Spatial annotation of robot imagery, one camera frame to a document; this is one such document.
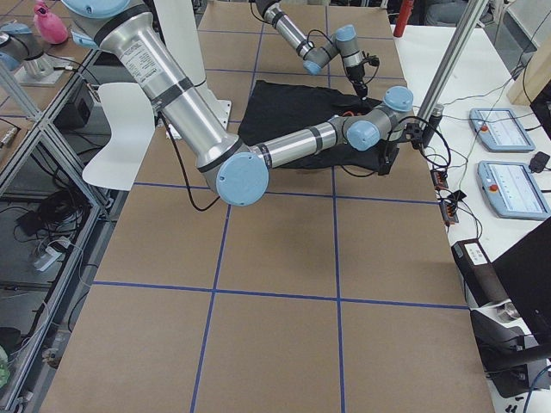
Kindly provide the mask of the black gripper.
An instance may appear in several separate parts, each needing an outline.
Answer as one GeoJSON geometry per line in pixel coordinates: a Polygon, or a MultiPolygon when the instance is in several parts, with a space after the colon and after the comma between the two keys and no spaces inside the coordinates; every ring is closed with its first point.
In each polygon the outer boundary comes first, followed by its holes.
{"type": "Polygon", "coordinates": [[[378,170],[379,176],[388,175],[393,167],[393,163],[398,156],[399,147],[394,141],[381,141],[377,145],[378,151],[378,170]]]}
{"type": "Polygon", "coordinates": [[[363,64],[347,66],[346,76],[358,96],[366,96],[368,94],[368,86],[363,79],[365,76],[363,64]]]}

